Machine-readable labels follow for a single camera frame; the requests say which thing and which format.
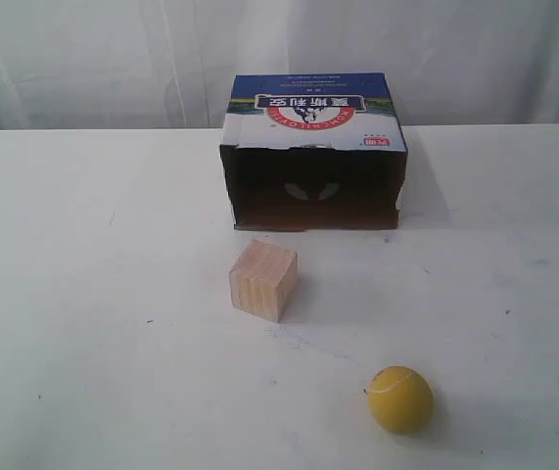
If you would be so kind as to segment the white backdrop curtain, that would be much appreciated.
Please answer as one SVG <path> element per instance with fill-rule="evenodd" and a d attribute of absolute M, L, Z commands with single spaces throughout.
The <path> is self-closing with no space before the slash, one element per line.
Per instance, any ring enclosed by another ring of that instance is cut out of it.
<path fill-rule="evenodd" d="M 238 74 L 352 71 L 406 124 L 559 122 L 559 1 L 0 1 L 0 129 L 219 127 Z"/>

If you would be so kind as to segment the wooden cube block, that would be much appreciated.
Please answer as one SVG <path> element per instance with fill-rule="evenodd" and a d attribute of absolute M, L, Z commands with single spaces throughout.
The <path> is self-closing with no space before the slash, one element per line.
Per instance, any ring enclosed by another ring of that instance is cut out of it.
<path fill-rule="evenodd" d="M 229 271 L 232 305 L 279 323 L 299 279 L 299 257 L 288 250 L 253 240 Z"/>

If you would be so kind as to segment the yellow tennis ball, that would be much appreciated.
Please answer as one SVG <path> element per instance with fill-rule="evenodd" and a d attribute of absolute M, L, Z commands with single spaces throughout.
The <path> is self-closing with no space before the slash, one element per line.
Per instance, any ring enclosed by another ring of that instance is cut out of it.
<path fill-rule="evenodd" d="M 379 371 L 367 389 L 367 400 L 374 420 L 398 435 L 422 431 L 434 412 L 434 395 L 427 381 L 404 366 Z"/>

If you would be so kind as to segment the printed cardboard milk box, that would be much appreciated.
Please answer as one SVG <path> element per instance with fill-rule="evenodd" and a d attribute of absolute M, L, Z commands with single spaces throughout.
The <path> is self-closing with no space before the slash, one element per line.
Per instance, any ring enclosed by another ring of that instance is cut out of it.
<path fill-rule="evenodd" d="M 237 230 L 398 226 L 408 150 L 381 72 L 236 76 L 219 155 Z"/>

